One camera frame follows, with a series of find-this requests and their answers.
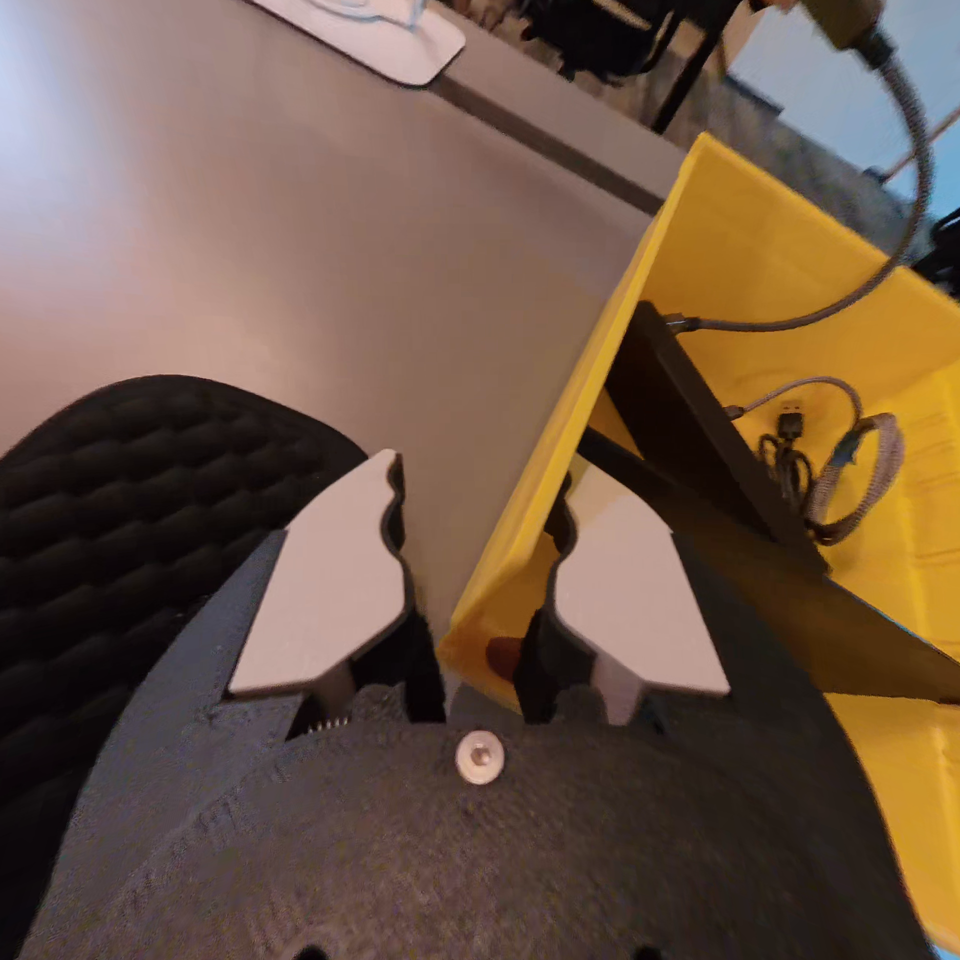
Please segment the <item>white rounded pad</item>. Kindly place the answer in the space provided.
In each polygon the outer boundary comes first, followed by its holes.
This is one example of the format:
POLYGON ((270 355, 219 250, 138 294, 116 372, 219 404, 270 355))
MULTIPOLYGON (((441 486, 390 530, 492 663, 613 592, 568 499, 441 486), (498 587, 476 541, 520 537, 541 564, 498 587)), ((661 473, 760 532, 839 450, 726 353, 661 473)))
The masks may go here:
POLYGON ((463 51, 425 1, 256 1, 263 11, 402 87, 429 86, 463 51))

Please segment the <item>black desk frame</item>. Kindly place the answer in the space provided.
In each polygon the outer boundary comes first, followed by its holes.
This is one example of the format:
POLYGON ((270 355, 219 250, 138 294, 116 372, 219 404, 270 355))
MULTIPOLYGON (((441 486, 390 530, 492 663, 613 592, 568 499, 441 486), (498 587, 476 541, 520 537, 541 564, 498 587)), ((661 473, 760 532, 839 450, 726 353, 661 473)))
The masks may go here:
POLYGON ((704 66, 718 50, 740 1, 529 1, 522 40, 542 40, 559 54, 559 74, 572 80, 584 71, 621 86, 651 73, 688 21, 702 38, 654 117, 652 131, 671 125, 704 66))

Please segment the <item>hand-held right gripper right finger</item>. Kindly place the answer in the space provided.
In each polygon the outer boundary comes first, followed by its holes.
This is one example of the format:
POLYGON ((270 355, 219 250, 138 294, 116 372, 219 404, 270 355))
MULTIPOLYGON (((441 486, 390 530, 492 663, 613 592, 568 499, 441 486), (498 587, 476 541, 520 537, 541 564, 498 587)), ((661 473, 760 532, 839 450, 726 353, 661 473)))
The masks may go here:
POLYGON ((606 721, 629 724, 651 693, 731 693, 669 526, 637 493, 584 458, 571 462, 548 579, 555 632, 547 670, 602 698, 606 721))

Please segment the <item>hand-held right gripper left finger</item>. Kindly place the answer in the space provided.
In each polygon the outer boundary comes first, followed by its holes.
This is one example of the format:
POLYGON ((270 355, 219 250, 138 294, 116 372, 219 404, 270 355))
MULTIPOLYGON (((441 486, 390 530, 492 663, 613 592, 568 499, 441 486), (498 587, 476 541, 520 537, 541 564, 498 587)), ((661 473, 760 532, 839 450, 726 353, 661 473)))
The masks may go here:
POLYGON ((385 448, 318 493, 287 525, 227 692, 304 693, 342 714, 354 661, 412 610, 410 575, 390 524, 402 510, 402 456, 385 448))

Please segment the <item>long black usb hub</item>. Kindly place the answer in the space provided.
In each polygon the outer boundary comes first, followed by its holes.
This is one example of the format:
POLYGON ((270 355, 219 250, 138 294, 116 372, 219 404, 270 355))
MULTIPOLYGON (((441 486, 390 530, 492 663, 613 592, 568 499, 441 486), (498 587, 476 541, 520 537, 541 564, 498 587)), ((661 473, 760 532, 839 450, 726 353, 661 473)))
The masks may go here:
POLYGON ((647 300, 633 309, 605 389, 641 457, 815 574, 829 566, 689 354, 647 300))

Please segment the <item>black textured mat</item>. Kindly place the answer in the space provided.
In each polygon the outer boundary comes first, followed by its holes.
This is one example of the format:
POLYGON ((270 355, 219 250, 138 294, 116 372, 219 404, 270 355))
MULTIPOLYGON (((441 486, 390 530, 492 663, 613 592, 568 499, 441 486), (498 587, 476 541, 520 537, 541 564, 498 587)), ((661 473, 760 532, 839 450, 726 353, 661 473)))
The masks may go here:
POLYGON ((366 459, 307 414, 173 374, 94 390, 2 455, 2 958, 139 684, 267 534, 366 459))

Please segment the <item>bin divider plate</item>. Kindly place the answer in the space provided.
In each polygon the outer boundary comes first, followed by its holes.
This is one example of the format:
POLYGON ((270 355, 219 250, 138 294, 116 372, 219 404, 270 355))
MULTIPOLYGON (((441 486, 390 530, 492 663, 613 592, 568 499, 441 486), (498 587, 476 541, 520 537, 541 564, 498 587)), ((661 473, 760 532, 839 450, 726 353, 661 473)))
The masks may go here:
POLYGON ((577 451, 646 501, 820 690, 958 706, 958 661, 833 582, 774 493, 758 508, 724 465, 690 486, 593 427, 577 451))

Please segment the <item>large yellow storage bin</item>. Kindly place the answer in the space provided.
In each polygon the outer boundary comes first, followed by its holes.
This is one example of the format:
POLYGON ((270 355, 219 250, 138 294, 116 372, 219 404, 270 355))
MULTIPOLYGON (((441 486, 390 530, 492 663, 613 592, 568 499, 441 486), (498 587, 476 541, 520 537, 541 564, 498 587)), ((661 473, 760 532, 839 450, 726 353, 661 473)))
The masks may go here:
MULTIPOLYGON (((708 134, 681 163, 546 421, 439 642, 442 666, 500 706, 517 696, 486 662, 489 642, 516 634, 546 577, 547 495, 573 455, 576 429, 625 437, 601 376, 641 301, 674 313, 759 323, 839 295, 882 255, 851 230, 708 134)), ((958 661, 959 314, 929 282, 898 268, 858 306, 802 330, 763 337, 693 336, 684 347, 718 399, 772 388, 776 375, 811 375, 825 362, 896 416, 905 466, 851 539, 824 548, 832 581, 958 661)), ((906 705, 894 694, 829 693, 867 762, 919 917, 937 946, 958 955, 957 695, 906 705)))

